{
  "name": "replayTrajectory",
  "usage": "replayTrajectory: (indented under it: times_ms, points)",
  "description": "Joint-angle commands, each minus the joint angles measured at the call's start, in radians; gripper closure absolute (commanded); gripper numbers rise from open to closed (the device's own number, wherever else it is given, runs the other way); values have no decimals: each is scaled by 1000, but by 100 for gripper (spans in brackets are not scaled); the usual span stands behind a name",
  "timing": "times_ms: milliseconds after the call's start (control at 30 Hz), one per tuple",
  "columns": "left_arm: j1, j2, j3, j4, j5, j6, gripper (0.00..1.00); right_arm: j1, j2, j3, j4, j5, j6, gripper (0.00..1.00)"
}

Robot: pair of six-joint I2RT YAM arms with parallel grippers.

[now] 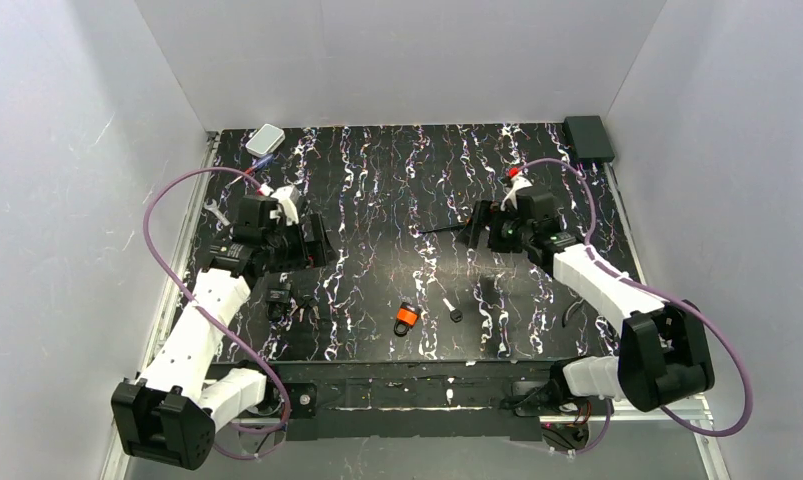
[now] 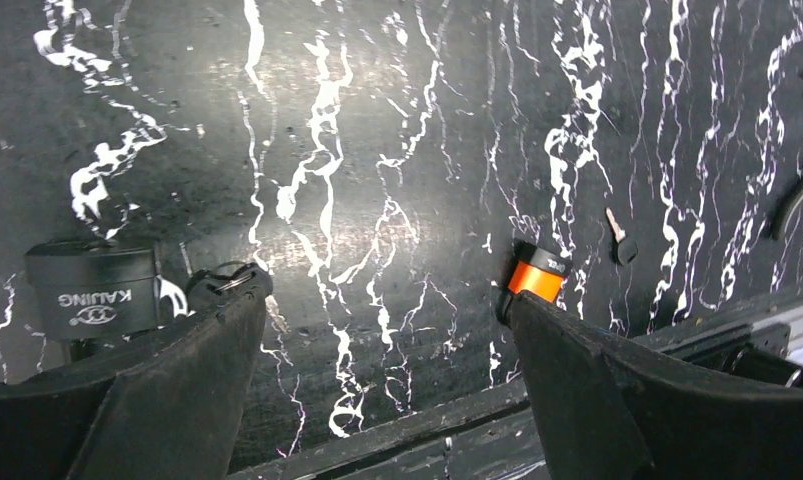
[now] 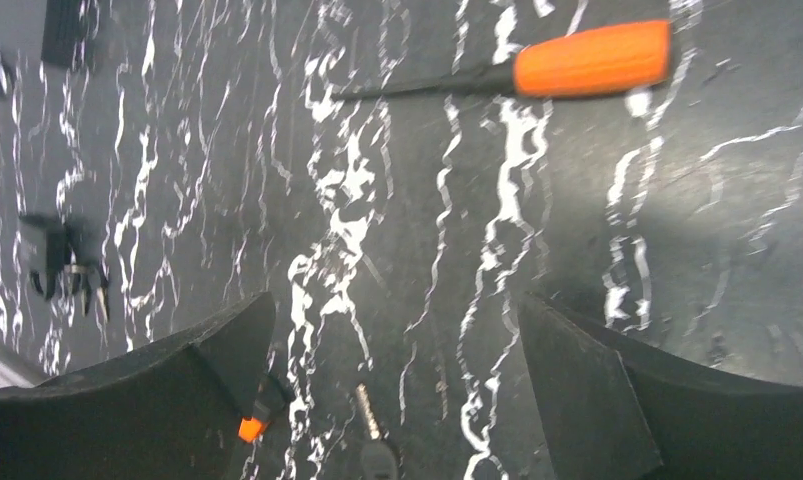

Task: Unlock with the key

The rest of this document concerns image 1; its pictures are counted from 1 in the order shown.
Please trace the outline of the black head key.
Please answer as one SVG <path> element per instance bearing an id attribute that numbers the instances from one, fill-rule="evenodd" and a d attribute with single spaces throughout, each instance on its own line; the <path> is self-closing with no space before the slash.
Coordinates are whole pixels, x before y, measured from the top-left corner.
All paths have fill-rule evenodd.
<path id="1" fill-rule="evenodd" d="M 453 323 L 459 323 L 463 320 L 463 313 L 462 311 L 455 307 L 448 298 L 442 299 L 443 304 L 448 309 L 449 318 Z"/>

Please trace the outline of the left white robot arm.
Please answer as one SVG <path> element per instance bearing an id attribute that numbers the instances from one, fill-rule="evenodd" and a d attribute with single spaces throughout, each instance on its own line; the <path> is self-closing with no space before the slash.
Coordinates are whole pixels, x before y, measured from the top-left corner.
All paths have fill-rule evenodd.
<path id="1" fill-rule="evenodd" d="M 111 407 L 124 452 L 188 470 L 199 468 L 215 435 L 265 397 L 266 374 L 233 368 L 204 381 L 230 322 L 266 274 L 327 265 L 332 250 L 321 217 L 298 190 L 243 197 L 228 233 L 204 257 L 190 302 L 153 361 L 119 383 Z"/>

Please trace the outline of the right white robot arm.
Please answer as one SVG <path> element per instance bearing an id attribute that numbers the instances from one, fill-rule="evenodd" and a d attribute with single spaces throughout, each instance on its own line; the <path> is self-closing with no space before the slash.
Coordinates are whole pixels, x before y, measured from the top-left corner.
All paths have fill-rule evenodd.
<path id="1" fill-rule="evenodd" d="M 626 399 L 647 412 L 714 386 L 705 329 L 691 305 L 677 307 L 629 285 L 628 275 L 562 227 L 550 193 L 522 187 L 501 201 L 476 202 L 456 240 L 475 249 L 483 234 L 489 250 L 526 255 L 577 293 L 619 336 L 614 356 L 556 362 L 539 390 L 545 400 Z"/>

